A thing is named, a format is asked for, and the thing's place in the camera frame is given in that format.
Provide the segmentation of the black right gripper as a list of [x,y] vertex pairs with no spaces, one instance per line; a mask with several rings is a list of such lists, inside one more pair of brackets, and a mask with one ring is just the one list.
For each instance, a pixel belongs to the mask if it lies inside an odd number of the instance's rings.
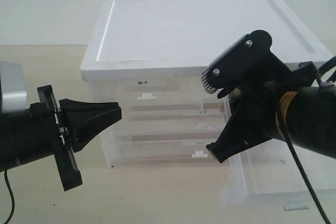
[[291,71],[268,53],[218,94],[221,98],[236,88],[241,91],[230,102],[229,121],[207,150],[222,163],[272,138],[284,140],[283,131],[291,140],[322,139],[321,94],[312,86],[314,80],[320,80],[320,72],[311,61]]

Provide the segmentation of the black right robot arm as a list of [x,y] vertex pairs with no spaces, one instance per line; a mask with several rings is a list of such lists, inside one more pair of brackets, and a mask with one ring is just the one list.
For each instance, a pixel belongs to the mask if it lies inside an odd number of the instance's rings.
[[260,83],[242,84],[230,101],[231,117],[218,139],[206,146],[220,163],[271,139],[335,158],[335,68],[332,57],[317,68],[302,62],[294,71],[272,60],[284,78],[261,75]]

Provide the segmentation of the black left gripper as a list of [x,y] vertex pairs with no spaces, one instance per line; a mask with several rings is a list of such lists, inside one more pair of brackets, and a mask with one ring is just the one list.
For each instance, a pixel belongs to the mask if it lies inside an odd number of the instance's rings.
[[52,151],[65,191],[82,185],[81,173],[73,152],[81,151],[94,137],[122,119],[117,102],[88,103],[70,99],[58,107],[51,85],[37,88],[40,103],[51,112],[48,128]]

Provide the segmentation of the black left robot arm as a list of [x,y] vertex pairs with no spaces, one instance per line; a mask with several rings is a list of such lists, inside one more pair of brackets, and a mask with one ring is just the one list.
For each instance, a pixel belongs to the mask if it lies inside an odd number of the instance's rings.
[[39,102],[1,114],[1,171],[54,156],[65,191],[82,185],[75,156],[122,118],[116,102],[56,101],[50,85],[37,89]]

